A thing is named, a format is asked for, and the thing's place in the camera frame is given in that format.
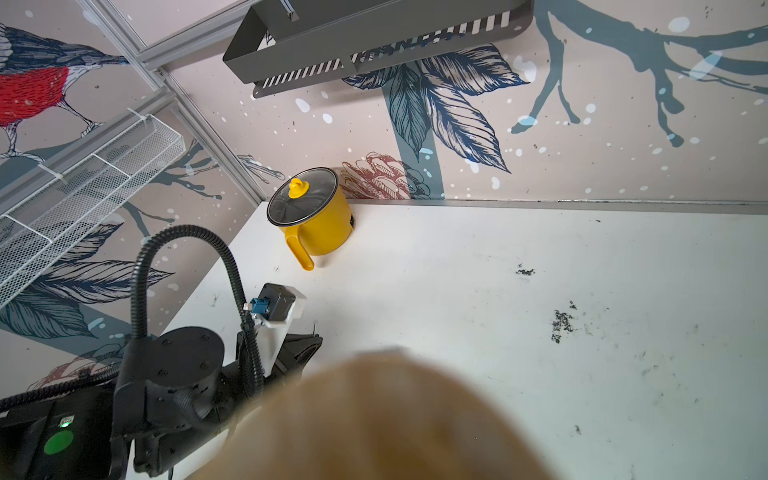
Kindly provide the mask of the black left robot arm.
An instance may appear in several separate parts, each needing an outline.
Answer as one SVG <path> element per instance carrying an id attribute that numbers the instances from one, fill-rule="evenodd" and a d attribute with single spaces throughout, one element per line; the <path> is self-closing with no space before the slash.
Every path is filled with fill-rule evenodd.
<path id="1" fill-rule="evenodd" d="M 188 326 L 153 337 L 148 330 L 151 263 L 168 243 L 195 238 L 225 267 L 238 310 L 235 358 L 213 330 Z M 131 336 L 122 361 L 98 373 L 1 402 L 5 479 L 123 479 L 174 467 L 235 424 L 237 412 L 287 377 L 302 373 L 322 345 L 293 334 L 304 296 L 268 283 L 248 298 L 226 243 L 195 225 L 167 228 L 141 249 L 131 279 Z"/>

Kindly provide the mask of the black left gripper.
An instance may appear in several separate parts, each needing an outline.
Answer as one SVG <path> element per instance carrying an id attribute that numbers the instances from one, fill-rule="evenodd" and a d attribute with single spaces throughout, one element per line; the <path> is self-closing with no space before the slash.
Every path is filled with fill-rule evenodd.
<path id="1" fill-rule="evenodd" d="M 276 366 L 258 374 L 243 339 L 225 363 L 223 340 L 207 328 L 130 341 L 113 393 L 111 476 L 171 471 L 230 427 L 242 406 L 302 372 L 322 343 L 317 334 L 289 334 Z"/>

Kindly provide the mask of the wooden handle claw hammer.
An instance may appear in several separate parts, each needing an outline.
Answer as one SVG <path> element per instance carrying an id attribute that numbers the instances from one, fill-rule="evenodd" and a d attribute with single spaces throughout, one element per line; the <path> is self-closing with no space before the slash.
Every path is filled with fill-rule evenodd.
<path id="1" fill-rule="evenodd" d="M 549 479 L 522 436 L 457 379 L 368 354 L 242 410 L 194 479 Z"/>

